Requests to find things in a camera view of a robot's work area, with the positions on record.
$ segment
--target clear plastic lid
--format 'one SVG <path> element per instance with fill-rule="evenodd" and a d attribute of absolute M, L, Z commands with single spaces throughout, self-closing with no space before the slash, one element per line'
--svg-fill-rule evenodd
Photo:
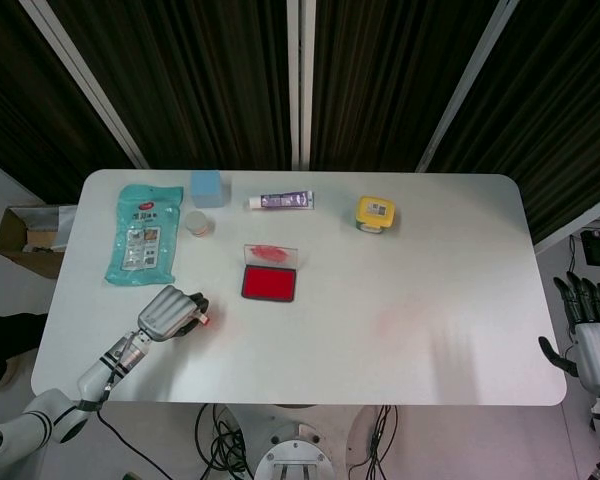
<path fill-rule="evenodd" d="M 244 263 L 259 267 L 298 269 L 298 250 L 275 245 L 245 245 Z"/>

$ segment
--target label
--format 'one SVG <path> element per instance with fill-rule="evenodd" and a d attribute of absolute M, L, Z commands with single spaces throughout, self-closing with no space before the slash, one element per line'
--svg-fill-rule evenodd
<path fill-rule="evenodd" d="M 384 217 L 387 214 L 387 207 L 379 203 L 369 203 L 367 204 L 367 213 Z"/>
<path fill-rule="evenodd" d="M 122 270 L 156 268 L 159 245 L 160 227 L 127 230 L 127 245 L 122 261 Z"/>

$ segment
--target black pants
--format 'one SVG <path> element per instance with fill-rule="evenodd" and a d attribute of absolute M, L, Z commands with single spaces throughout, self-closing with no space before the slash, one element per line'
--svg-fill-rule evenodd
<path fill-rule="evenodd" d="M 37 348 L 46 322 L 46 313 L 19 313 L 0 317 L 0 362 Z"/>

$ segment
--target robotic arm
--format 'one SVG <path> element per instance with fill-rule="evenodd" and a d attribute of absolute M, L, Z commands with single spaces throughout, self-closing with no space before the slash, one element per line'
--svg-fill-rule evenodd
<path fill-rule="evenodd" d="M 201 293 L 187 296 L 171 285 L 165 287 L 138 316 L 138 330 L 118 340 L 80 377 L 77 404 L 60 390 L 48 390 L 19 417 L 0 424 L 0 467 L 33 453 L 49 439 L 64 443 L 75 437 L 118 382 L 147 355 L 152 342 L 186 335 L 198 323 L 206 325 L 208 306 Z"/>
<path fill-rule="evenodd" d="M 558 355 L 545 337 L 538 338 L 545 357 L 554 366 L 572 377 L 578 377 L 582 386 L 598 398 L 591 409 L 596 434 L 600 440 L 600 283 L 579 279 L 567 273 L 569 283 L 559 278 L 553 282 L 560 291 L 569 322 L 569 334 L 575 336 L 573 362 Z M 589 480 L 600 478 L 600 462 Z"/>

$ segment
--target toothpaste tube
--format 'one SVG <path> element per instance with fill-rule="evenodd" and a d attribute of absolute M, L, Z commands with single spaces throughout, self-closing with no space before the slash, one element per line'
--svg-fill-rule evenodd
<path fill-rule="evenodd" d="M 272 193 L 249 198 L 249 208 L 279 208 L 294 210 L 313 210 L 313 192 Z"/>

